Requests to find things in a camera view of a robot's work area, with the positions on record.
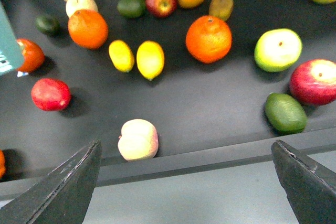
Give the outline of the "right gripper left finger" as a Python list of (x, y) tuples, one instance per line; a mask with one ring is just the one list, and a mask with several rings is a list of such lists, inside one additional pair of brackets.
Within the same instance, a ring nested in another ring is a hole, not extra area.
[(98, 179), (102, 146), (93, 140), (1, 208), (1, 223), (83, 223)]

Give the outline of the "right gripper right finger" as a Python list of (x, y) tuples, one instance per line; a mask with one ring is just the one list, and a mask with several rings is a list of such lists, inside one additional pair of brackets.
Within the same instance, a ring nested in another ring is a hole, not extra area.
[(335, 172), (281, 140), (271, 155), (298, 222), (335, 223)]

